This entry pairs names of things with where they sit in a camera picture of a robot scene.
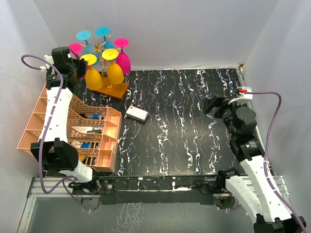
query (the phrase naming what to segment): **cyan wine glass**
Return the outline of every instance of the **cyan wine glass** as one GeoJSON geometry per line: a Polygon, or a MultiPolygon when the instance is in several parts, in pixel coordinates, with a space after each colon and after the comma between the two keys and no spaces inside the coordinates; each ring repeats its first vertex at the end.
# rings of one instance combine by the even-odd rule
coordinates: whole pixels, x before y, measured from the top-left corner
{"type": "Polygon", "coordinates": [[[108,27],[101,27],[96,30],[95,34],[97,36],[103,36],[104,37],[104,49],[115,49],[116,47],[108,40],[109,38],[106,38],[107,35],[111,33],[110,29],[108,27]]]}
{"type": "Polygon", "coordinates": [[[97,61],[94,65],[97,65],[100,61],[100,56],[98,52],[95,51],[94,46],[92,46],[87,40],[92,36],[92,33],[88,30],[80,31],[77,33],[77,39],[78,40],[84,40],[86,43],[86,47],[83,47],[83,54],[94,54],[97,58],[97,61]]]}

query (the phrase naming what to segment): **gray floor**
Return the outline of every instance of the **gray floor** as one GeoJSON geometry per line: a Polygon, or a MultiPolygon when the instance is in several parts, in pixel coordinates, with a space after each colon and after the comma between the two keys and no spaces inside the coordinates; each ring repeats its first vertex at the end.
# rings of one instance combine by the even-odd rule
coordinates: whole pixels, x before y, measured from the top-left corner
{"type": "Polygon", "coordinates": [[[245,210],[225,214],[196,203],[117,204],[88,214],[70,198],[37,199],[28,233],[251,233],[245,210]]]}

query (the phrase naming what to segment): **wooden base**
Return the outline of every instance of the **wooden base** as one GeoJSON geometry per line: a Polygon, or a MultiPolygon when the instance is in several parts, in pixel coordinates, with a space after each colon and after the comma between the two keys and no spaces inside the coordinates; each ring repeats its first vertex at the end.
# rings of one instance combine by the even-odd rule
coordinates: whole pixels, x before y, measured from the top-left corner
{"type": "Polygon", "coordinates": [[[100,93],[103,95],[107,95],[118,100],[121,100],[125,95],[130,84],[128,83],[120,83],[118,85],[109,86],[109,81],[105,79],[103,87],[99,90],[93,91],[96,93],[100,93]]]}

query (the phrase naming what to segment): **white box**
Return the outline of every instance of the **white box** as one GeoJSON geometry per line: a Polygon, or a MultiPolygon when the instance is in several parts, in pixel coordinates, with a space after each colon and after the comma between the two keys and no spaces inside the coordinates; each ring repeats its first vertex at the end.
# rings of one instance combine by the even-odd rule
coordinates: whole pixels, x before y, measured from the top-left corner
{"type": "Polygon", "coordinates": [[[73,126],[73,128],[80,133],[87,133],[88,131],[93,130],[92,126],[73,126]]]}
{"type": "Polygon", "coordinates": [[[134,107],[132,105],[126,111],[126,115],[128,117],[132,117],[132,118],[134,118],[136,120],[140,120],[142,122],[145,122],[148,114],[149,114],[148,112],[146,112],[144,110],[141,110],[141,109],[139,109],[137,107],[134,107]]]}

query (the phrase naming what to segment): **small box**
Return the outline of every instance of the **small box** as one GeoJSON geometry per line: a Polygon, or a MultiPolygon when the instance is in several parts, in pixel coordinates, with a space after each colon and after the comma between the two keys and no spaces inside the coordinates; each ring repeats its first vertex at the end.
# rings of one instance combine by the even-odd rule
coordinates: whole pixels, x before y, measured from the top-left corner
{"type": "Polygon", "coordinates": [[[132,117],[136,120],[140,120],[142,122],[145,122],[147,116],[148,116],[148,112],[141,110],[137,107],[134,106],[130,106],[129,109],[126,111],[126,115],[128,117],[132,117]]]}
{"type": "Polygon", "coordinates": [[[77,141],[77,140],[73,140],[73,141],[71,142],[71,144],[72,144],[74,147],[76,147],[76,148],[80,148],[81,145],[82,145],[82,143],[79,142],[79,141],[77,141]]]}
{"type": "Polygon", "coordinates": [[[80,133],[87,133],[88,131],[93,130],[93,127],[91,126],[73,126],[73,128],[80,133]]]}

